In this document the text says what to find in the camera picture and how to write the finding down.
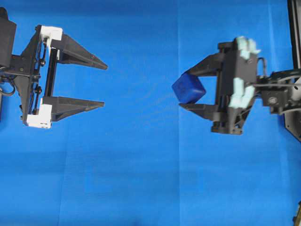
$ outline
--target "blue foam block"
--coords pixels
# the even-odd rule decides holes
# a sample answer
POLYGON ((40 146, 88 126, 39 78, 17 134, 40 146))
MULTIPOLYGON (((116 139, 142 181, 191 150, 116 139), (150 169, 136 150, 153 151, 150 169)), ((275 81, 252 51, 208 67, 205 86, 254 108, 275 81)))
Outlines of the blue foam block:
POLYGON ((197 76, 184 73, 172 86, 174 93, 182 104, 194 104, 206 94, 197 76))

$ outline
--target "white plastic mount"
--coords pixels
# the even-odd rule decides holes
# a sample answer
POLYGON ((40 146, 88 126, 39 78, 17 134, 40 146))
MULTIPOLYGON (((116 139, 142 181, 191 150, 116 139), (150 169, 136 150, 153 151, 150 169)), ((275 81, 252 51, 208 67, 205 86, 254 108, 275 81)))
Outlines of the white plastic mount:
POLYGON ((27 115, 27 124, 30 127, 50 129, 52 105, 44 105, 42 103, 43 99, 41 99, 39 114, 27 115))
MULTIPOLYGON (((58 40, 61 41, 63 36, 63 29, 60 27, 48 27, 42 26, 41 28, 41 39, 47 39, 47 47, 49 50, 49 54, 51 51, 51 41, 58 40)), ((59 59, 60 51, 57 52, 57 58, 59 59)))

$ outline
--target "wire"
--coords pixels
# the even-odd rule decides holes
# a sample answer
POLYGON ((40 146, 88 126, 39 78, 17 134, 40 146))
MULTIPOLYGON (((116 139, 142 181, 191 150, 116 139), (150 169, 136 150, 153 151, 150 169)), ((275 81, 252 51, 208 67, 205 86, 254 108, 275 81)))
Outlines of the wire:
POLYGON ((295 86, 301 86, 301 83, 299 84, 252 84, 254 87, 268 87, 268 86, 274 86, 274 87, 295 87, 295 86))
POLYGON ((5 92, 0 90, 0 94, 2 94, 5 97, 11 97, 16 91, 16 87, 14 85, 14 82, 11 79, 9 79, 8 82, 13 87, 13 91, 11 91, 10 93, 5 93, 5 92))
POLYGON ((263 76, 264 76, 264 77, 267 77, 267 61, 266 61, 265 58, 259 57, 259 58, 257 59, 257 65, 258 65, 258 62, 259 62, 259 61, 262 61, 263 76))

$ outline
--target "screw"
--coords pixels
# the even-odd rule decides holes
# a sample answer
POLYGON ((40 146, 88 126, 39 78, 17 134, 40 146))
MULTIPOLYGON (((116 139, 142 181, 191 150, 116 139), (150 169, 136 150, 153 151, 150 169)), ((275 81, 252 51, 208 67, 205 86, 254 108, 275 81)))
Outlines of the screw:
POLYGON ((274 105, 278 102, 278 99, 276 97, 270 97, 268 99, 269 104, 274 105))

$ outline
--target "blue background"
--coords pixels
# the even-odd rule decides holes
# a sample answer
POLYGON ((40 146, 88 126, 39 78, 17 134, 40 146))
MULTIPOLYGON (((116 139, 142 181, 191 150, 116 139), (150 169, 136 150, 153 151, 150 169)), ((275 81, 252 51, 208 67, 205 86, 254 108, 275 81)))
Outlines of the blue background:
MULTIPOLYGON (((14 54, 38 24, 62 27, 109 65, 59 65, 55 96, 105 108, 25 127, 18 95, 0 123, 0 225, 292 225, 300 143, 257 100, 241 136, 178 107, 182 72, 236 36, 253 38, 269 73, 291 69, 286 0, 2 0, 14 54)), ((46 68, 41 71, 42 87, 46 68)), ((215 78, 202 82, 213 103, 215 78)))

